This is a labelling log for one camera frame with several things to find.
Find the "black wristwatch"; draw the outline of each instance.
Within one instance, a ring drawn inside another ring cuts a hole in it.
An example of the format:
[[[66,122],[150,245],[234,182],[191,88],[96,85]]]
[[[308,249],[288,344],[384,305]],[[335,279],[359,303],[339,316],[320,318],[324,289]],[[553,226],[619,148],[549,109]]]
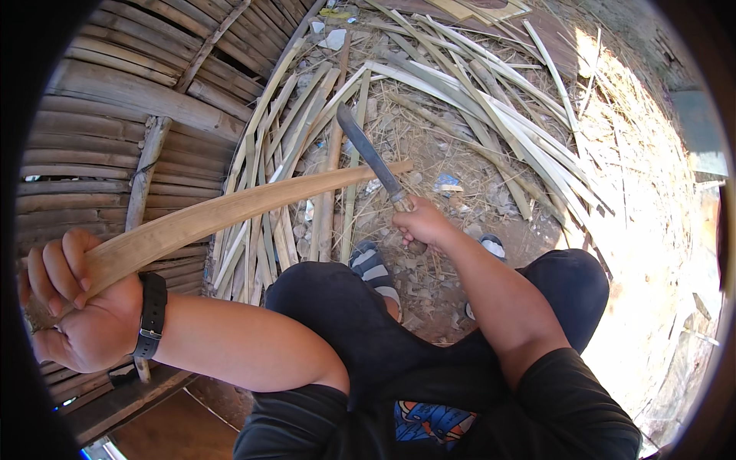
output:
[[[158,348],[158,341],[163,333],[163,314],[169,294],[166,292],[166,280],[155,273],[138,273],[143,283],[143,310],[141,312],[141,330],[133,356],[151,359]]]

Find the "black pants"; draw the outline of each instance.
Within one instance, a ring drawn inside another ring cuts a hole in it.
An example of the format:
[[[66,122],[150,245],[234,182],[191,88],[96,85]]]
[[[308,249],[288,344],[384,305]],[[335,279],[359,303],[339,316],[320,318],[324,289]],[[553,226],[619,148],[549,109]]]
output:
[[[570,345],[582,353],[608,302],[608,280],[583,250],[550,251],[518,272],[552,306]],[[266,292],[266,308],[319,334],[350,376],[350,405],[376,385],[422,367],[498,361],[474,330],[449,347],[436,347],[398,324],[379,293],[341,263],[303,262],[287,269]]]

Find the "shirt sleeve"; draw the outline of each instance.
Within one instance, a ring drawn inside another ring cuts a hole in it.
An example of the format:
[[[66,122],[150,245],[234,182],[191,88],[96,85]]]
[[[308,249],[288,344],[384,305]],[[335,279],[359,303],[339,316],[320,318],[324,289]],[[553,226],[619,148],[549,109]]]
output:
[[[637,458],[641,433],[572,348],[551,351],[532,364],[516,400],[571,458]]]
[[[253,393],[253,400],[234,460],[315,459],[347,416],[347,396],[324,385]]]

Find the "striped slipper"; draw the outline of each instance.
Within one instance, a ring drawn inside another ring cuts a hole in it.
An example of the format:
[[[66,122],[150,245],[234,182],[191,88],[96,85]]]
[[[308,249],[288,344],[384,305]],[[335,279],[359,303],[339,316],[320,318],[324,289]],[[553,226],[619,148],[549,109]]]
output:
[[[403,309],[399,294],[396,292],[394,282],[383,265],[383,259],[378,252],[378,246],[373,241],[363,240],[355,245],[353,253],[350,255],[350,269],[357,273],[363,281],[374,288],[377,293],[384,297],[391,297],[399,306],[399,317],[397,321],[401,323],[403,319]]]
[[[506,262],[506,252],[503,250],[501,238],[498,238],[493,233],[486,233],[478,239],[478,243],[482,244],[486,248],[486,251],[493,254],[499,261]],[[470,302],[465,303],[465,315],[475,321],[473,310],[470,309]]]

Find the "person's right hand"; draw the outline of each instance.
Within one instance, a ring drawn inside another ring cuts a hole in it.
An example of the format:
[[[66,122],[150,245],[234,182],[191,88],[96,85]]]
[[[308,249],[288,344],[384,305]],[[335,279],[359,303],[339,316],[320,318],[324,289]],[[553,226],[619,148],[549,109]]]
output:
[[[138,340],[143,286],[133,273],[87,299],[91,276],[85,252],[101,243],[85,230],[69,230],[61,240],[28,254],[28,271],[18,277],[21,304],[33,292],[53,316],[62,298],[77,308],[64,316],[57,329],[39,330],[31,342],[38,362],[55,361],[77,372],[95,372],[132,353]]]
[[[458,232],[445,216],[428,199],[409,195],[414,210],[409,213],[394,213],[393,224],[404,234],[403,243],[417,239],[434,249],[442,250],[442,242]]]

